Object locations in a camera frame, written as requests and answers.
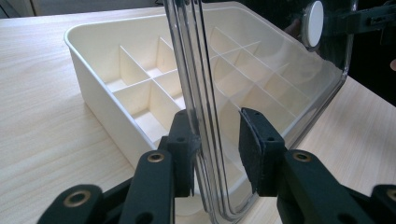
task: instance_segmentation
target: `white plastic tray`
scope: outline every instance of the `white plastic tray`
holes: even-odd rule
[[[249,186],[237,150],[239,122],[230,122],[239,120],[237,108],[261,111],[284,135],[341,71],[244,9],[207,10],[205,23],[227,184],[238,204]],[[166,16],[80,25],[65,42],[85,102],[136,167],[185,108]],[[177,203],[180,215],[201,209],[199,197]]]

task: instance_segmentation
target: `clear plastic lid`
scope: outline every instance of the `clear plastic lid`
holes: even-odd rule
[[[202,150],[196,173],[214,222],[240,219],[257,196],[239,152],[239,110],[258,110],[296,146],[344,83],[352,35],[330,17],[356,1],[165,2],[177,68]]]

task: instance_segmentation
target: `black mount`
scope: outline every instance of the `black mount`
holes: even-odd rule
[[[396,44],[396,5],[391,0],[381,7],[339,12],[325,18],[323,36],[356,35],[381,30],[381,45]]]
[[[38,223],[174,223],[175,197],[193,190],[200,146],[186,111],[180,111],[158,150],[140,158],[134,178],[105,193],[94,185],[68,189]],[[342,186],[312,153],[287,150],[258,111],[241,109],[239,151],[252,192],[277,197],[285,224],[396,223],[396,186],[376,186],[371,197]]]

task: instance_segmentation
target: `clamp jaw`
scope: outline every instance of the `clamp jaw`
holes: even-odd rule
[[[376,186],[371,197],[346,188],[312,153],[287,150],[262,113],[240,113],[239,152],[252,192],[277,197],[283,223],[396,223],[396,186]],[[200,146],[180,111],[159,149],[140,158],[133,178],[105,193],[94,185],[68,189],[38,223],[174,223],[175,197],[193,192]]]

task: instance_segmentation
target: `table surface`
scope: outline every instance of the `table surface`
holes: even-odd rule
[[[84,104],[64,32],[78,24],[162,13],[163,8],[0,20],[0,223],[36,223],[63,190],[110,189],[133,167]],[[344,185],[369,195],[396,184],[396,109],[352,78],[299,148]],[[177,223],[207,223],[205,213]],[[241,223],[280,223],[259,199]]]

